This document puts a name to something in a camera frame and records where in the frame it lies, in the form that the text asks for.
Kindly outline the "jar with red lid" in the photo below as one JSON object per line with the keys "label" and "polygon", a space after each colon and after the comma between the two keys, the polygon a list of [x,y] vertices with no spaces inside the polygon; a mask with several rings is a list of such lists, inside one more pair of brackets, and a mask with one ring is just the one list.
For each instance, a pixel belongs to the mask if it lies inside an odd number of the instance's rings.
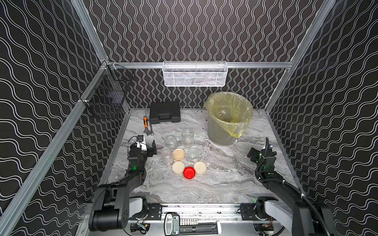
{"label": "jar with red lid", "polygon": [[160,151],[160,157],[164,165],[173,164],[173,152],[170,148],[164,147]]}

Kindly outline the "glass jar with tea leaves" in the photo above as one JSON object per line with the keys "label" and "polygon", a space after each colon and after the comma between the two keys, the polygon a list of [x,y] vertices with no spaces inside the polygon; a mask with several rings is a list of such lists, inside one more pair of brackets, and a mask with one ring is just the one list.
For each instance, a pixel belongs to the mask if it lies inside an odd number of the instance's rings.
{"label": "glass jar with tea leaves", "polygon": [[178,146],[178,141],[175,136],[170,135],[165,138],[165,145],[169,149],[176,149]]}

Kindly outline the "tan jar lid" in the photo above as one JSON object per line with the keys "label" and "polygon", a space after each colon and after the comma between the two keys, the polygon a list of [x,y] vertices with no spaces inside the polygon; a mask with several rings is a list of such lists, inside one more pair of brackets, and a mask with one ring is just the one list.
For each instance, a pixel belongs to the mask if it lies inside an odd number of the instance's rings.
{"label": "tan jar lid", "polygon": [[186,153],[182,148],[177,148],[172,153],[174,161],[183,161],[186,157]]}

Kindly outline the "cream lid of back jar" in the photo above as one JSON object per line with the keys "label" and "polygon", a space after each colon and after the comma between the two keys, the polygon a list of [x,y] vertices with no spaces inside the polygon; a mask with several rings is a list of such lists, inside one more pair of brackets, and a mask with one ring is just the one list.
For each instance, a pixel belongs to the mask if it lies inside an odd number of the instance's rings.
{"label": "cream lid of back jar", "polygon": [[181,161],[176,161],[172,165],[172,171],[174,174],[177,174],[177,175],[182,174],[185,168],[186,168],[185,164]]}

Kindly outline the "jar with cream lid front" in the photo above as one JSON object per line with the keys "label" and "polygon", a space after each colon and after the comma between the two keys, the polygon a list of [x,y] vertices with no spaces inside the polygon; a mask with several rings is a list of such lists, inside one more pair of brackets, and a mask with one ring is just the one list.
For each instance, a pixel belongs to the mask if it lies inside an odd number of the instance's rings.
{"label": "jar with cream lid front", "polygon": [[191,129],[182,130],[182,144],[184,148],[190,148],[194,145],[194,133]]}

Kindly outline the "jar with cream lid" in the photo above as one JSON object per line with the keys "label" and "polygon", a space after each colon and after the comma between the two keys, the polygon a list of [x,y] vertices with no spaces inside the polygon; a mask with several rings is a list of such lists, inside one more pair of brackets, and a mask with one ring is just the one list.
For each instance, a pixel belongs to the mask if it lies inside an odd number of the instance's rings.
{"label": "jar with cream lid", "polygon": [[191,129],[182,130],[182,144],[184,148],[190,148],[194,145],[194,133]]}
{"label": "jar with cream lid", "polygon": [[201,156],[197,149],[191,148],[186,153],[186,159],[190,163],[196,163],[200,160]]}

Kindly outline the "jar with cream lid back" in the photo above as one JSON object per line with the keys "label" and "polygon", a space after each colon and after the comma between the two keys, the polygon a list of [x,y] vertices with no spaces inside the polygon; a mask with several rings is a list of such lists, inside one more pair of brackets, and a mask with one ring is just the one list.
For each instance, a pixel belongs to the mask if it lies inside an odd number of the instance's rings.
{"label": "jar with cream lid back", "polygon": [[197,149],[191,148],[186,153],[186,159],[190,163],[196,163],[200,160],[201,156]]}

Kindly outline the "red jar lid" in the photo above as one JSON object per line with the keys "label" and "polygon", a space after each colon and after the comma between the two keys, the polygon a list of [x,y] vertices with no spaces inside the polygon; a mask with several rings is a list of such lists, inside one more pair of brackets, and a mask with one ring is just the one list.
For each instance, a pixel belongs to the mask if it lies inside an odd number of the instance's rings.
{"label": "red jar lid", "polygon": [[183,171],[183,175],[187,180],[191,180],[196,176],[194,167],[186,167]]}

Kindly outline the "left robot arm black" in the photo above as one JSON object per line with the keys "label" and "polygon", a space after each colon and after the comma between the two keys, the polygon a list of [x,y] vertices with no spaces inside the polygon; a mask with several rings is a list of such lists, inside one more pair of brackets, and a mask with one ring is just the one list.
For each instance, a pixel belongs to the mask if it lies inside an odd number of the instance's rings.
{"label": "left robot arm black", "polygon": [[149,215],[145,197],[130,198],[130,193],[146,180],[146,162],[157,154],[155,141],[143,150],[137,142],[129,150],[129,166],[125,176],[109,184],[98,186],[89,218],[89,230],[109,231],[125,229],[130,217],[138,220]]}

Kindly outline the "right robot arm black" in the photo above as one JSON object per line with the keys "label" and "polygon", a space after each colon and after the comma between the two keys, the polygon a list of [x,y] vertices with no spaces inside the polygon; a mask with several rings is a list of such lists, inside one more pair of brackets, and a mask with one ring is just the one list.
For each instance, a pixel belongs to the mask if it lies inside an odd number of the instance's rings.
{"label": "right robot arm black", "polygon": [[274,170],[276,152],[267,144],[258,151],[251,148],[247,157],[257,165],[255,177],[275,197],[258,197],[256,201],[256,217],[259,219],[275,219],[293,236],[335,236],[330,208],[315,203],[283,176]]}

